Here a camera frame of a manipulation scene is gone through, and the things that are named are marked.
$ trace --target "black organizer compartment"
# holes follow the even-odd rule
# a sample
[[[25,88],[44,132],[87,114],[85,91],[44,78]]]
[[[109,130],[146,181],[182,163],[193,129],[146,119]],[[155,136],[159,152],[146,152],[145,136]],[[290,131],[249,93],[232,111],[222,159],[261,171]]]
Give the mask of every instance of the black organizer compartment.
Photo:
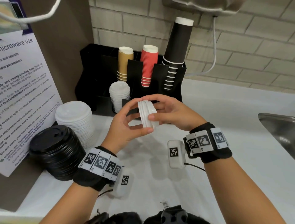
[[[109,87],[117,81],[118,48],[97,44],[89,44],[80,51],[83,72],[75,88],[77,100],[88,104],[93,114],[114,116],[112,102],[109,97]],[[141,52],[134,51],[134,60],[128,60],[127,84],[131,89],[131,99],[150,94],[164,94],[175,97],[182,102],[181,83],[186,71],[185,63],[176,73],[175,82],[171,90],[165,90],[165,78],[168,66],[162,64],[163,55],[158,56],[158,63],[154,65],[151,84],[149,87],[141,85],[142,66]]]

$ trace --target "white cable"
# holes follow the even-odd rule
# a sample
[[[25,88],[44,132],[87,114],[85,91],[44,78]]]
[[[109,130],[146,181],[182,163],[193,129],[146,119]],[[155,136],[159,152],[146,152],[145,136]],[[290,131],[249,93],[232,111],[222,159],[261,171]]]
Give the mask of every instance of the white cable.
[[[200,73],[189,73],[186,74],[185,76],[193,76],[193,75],[204,75],[206,73],[208,73],[209,71],[211,71],[216,63],[216,34],[215,34],[215,19],[216,17],[213,17],[213,54],[214,54],[214,59],[213,59],[213,64],[211,66],[211,68],[209,68],[207,71],[205,72],[200,72]]]
[[[53,16],[55,13],[56,9],[58,8],[61,0],[56,0],[55,4],[53,5],[52,9],[50,10],[49,13],[40,15],[40,16],[34,16],[34,17],[28,17],[28,18],[14,18],[5,15],[4,13],[0,12],[0,18],[7,20],[9,22],[14,22],[14,23],[33,23],[33,22],[38,22],[41,20],[48,19]]]

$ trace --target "forearm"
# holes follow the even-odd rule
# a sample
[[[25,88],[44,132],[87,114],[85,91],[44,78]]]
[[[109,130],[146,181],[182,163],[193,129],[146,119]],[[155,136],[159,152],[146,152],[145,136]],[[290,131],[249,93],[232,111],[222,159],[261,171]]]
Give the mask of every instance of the forearm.
[[[40,224],[83,224],[91,215],[98,191],[73,183]]]
[[[227,224],[285,224],[260,188],[230,157],[204,164]]]

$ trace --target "hand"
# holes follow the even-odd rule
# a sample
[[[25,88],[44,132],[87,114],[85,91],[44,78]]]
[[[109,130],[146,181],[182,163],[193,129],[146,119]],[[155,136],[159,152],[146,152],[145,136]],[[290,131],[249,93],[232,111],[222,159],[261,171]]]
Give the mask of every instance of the hand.
[[[198,113],[184,105],[175,98],[154,94],[142,97],[143,100],[157,100],[154,107],[158,113],[148,116],[150,121],[159,121],[159,124],[174,124],[181,130],[191,131],[192,129],[206,123],[206,120]]]
[[[110,150],[114,154],[124,148],[131,140],[147,135],[154,131],[153,128],[143,128],[142,124],[129,127],[128,123],[135,118],[140,117],[139,113],[126,116],[128,112],[137,108],[137,102],[142,98],[135,98],[125,104],[117,113],[111,123],[110,129],[101,146]]]

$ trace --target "countertop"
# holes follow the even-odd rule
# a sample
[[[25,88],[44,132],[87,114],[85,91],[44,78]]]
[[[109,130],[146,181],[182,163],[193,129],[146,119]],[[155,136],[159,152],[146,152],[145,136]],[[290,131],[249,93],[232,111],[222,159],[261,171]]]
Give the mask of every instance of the countertop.
[[[295,115],[295,95],[184,79],[182,96],[187,106],[222,128],[235,160],[285,221],[295,223],[295,161],[258,120],[258,113]],[[99,145],[112,117],[93,118]],[[98,198],[92,214],[98,208],[110,215],[136,211],[145,220],[163,210],[160,202],[166,201],[169,206],[181,204],[186,211],[210,223],[225,223],[204,171],[190,166],[169,168],[167,142],[182,140],[186,134],[173,125],[162,125],[133,140],[118,153],[118,158],[135,175],[130,194],[121,199],[108,195]],[[204,167],[199,158],[187,157],[186,161]],[[44,217],[71,183],[43,172],[18,211],[0,211],[0,217]]]

